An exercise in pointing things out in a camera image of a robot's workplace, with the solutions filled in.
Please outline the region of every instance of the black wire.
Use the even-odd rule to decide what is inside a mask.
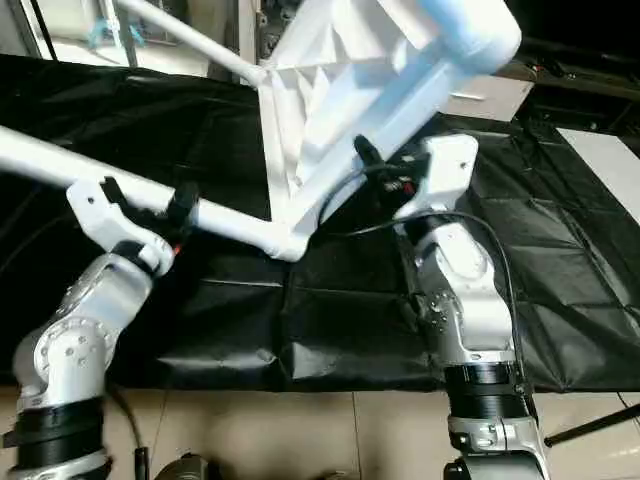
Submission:
[[[318,230],[320,228],[320,225],[322,225],[322,223],[325,221],[324,216],[327,211],[327,208],[329,208],[329,204],[336,197],[336,195],[338,195],[338,193],[340,193],[342,189],[344,189],[344,187],[349,185],[351,182],[353,182],[356,178],[360,177],[361,175],[367,175],[369,173],[376,173],[376,172],[382,172],[382,171],[409,173],[411,170],[409,166],[391,165],[388,163],[383,163],[380,165],[369,165],[367,167],[361,168],[360,170],[351,172],[349,175],[347,175],[342,180],[340,180],[340,182],[335,187],[333,187],[333,189],[325,197],[324,202],[322,203],[320,210],[318,211],[318,220],[317,220],[316,230]]]
[[[49,35],[49,29],[47,28],[47,24],[45,23],[44,17],[42,16],[42,10],[40,10],[40,5],[38,5],[38,0],[31,0],[31,8],[33,8],[33,13],[35,13],[36,15],[38,26],[40,27],[40,31],[42,32],[42,37],[44,38],[44,42],[47,44],[47,48],[49,49],[49,54],[51,55],[51,59],[57,62],[58,56],[56,55],[55,48],[53,48],[51,35]]]
[[[459,218],[459,219],[463,219],[463,220],[470,220],[478,225],[480,225],[485,232],[489,235],[490,239],[491,239],[491,243],[493,243],[494,247],[498,250],[498,253],[500,255],[500,264],[501,264],[501,268],[502,268],[502,272],[504,275],[504,282],[505,282],[505,295],[507,297],[507,306],[509,309],[509,313],[511,314],[511,335],[513,337],[513,343],[514,343],[514,351],[515,351],[515,356],[516,356],[516,367],[520,376],[520,381],[524,384],[523,387],[524,388],[529,388],[529,383],[527,381],[527,375],[525,372],[525,368],[524,368],[524,354],[522,351],[522,339],[520,337],[520,329],[519,329],[519,322],[518,322],[518,312],[517,312],[517,308],[516,308],[516,300],[515,300],[515,294],[514,294],[514,290],[513,290],[513,279],[512,279],[512,274],[511,274],[511,268],[509,266],[509,259],[507,257],[507,253],[502,245],[502,242],[500,241],[500,238],[498,237],[498,234],[496,233],[496,231],[491,227],[491,225],[489,225],[487,222],[485,222],[484,220],[482,220],[481,218],[472,215],[470,213],[464,213],[464,212],[456,212],[456,211],[446,211],[446,212],[435,212],[433,210],[419,210],[411,215],[408,215],[406,217],[403,218],[396,218],[393,220],[389,220],[387,222],[384,223],[380,223],[378,225],[373,225],[370,227],[364,227],[364,228],[360,228],[358,230],[354,230],[351,232],[344,232],[344,233],[331,233],[330,235],[333,237],[338,237],[338,238],[349,238],[349,237],[357,237],[360,235],[366,235],[368,233],[372,233],[372,232],[377,232],[379,230],[384,230],[387,228],[391,228],[394,227],[396,225],[403,225],[407,222],[411,222],[411,221],[415,221],[415,220],[419,220],[419,219],[423,219],[423,218],[434,218],[434,217],[440,217],[440,218]],[[537,419],[538,415],[536,412],[536,408],[535,405],[532,401],[532,399],[530,398],[530,391],[528,392],[529,395],[527,395],[527,405],[529,407],[529,411],[530,413]]]
[[[5,270],[11,265],[11,263],[33,242],[35,242],[41,235],[46,233],[49,229],[55,227],[58,223],[63,220],[71,220],[73,215],[70,213],[64,213],[53,219],[49,220],[47,223],[42,225],[40,228],[35,230],[31,235],[29,235],[18,247],[16,247],[9,255],[7,255],[5,261],[0,265],[0,275],[2,275]]]
[[[616,394],[618,395],[618,398],[620,399],[620,401],[622,402],[622,405],[624,405],[624,408],[626,408],[627,410],[630,409],[631,407],[629,406],[629,404],[627,403],[627,401],[624,399],[624,397],[622,396],[622,393],[620,392],[616,392]],[[640,428],[640,419],[638,417],[633,417],[633,423],[636,424],[636,426],[638,428]]]
[[[138,422],[136,421],[136,417],[133,414],[131,407],[129,407],[129,404],[120,393],[120,390],[115,385],[110,385],[107,388],[107,393],[114,401],[114,403],[118,406],[118,408],[120,408],[120,411],[124,414],[124,416],[127,417],[127,421],[129,422],[129,426],[131,427],[131,433],[133,434],[136,448],[143,448],[142,435],[140,434]]]

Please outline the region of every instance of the black tarp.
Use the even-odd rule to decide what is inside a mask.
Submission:
[[[252,90],[8,56],[0,71],[1,125],[166,184],[197,181],[210,200],[269,218]],[[552,126],[438,117],[423,133],[451,131],[480,141],[461,208],[508,250],[536,386],[640,389],[638,225]],[[380,220],[373,204],[363,189],[333,227]],[[99,253],[62,191],[0,175],[3,381],[19,339]],[[143,387],[432,390],[405,293],[391,232],[313,242],[295,265],[196,233],[122,335],[111,374]]]

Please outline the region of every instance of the tile floor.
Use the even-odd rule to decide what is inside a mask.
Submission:
[[[440,480],[455,457],[444,394],[399,392],[269,394],[128,391],[152,474],[187,451],[217,459],[227,478],[307,480],[327,471],[365,480]],[[0,427],[14,420],[16,392],[0,389]],[[640,394],[625,394],[640,402]],[[619,410],[615,394],[537,395],[546,434]],[[106,443],[117,461],[112,479],[132,478],[128,425],[107,407]],[[640,480],[640,427],[628,422],[555,447],[554,480]],[[12,463],[0,456],[0,468]]]

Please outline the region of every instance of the silver robotic arm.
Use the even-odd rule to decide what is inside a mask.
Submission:
[[[436,137],[423,149],[430,154],[428,172],[397,218],[451,211],[468,188],[475,139]],[[496,290],[491,257],[462,223],[410,226],[405,233],[449,396],[449,436],[462,453],[445,467],[445,480],[549,480],[533,399],[516,361],[513,319]]]
[[[108,253],[87,268],[51,320],[16,351],[18,420],[4,437],[5,448],[17,448],[11,479],[106,478],[111,462],[102,445],[105,372],[119,335],[174,258],[167,240],[125,216],[126,201],[112,179],[77,183],[67,197],[83,231]]]

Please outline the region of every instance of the white metal pipe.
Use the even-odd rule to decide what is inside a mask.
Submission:
[[[58,146],[0,127],[0,171],[67,188],[79,180],[114,177],[133,205],[163,211],[174,189],[133,173],[70,152]],[[288,232],[278,224],[237,212],[202,199],[193,219],[194,226],[224,237],[256,246],[268,255],[295,261],[304,253],[288,251]]]
[[[127,10],[166,30],[215,62],[237,73],[255,87],[260,85],[267,76],[262,67],[243,60],[231,50],[214,42],[206,35],[185,25],[180,20],[154,7],[145,0],[117,0],[117,2]]]

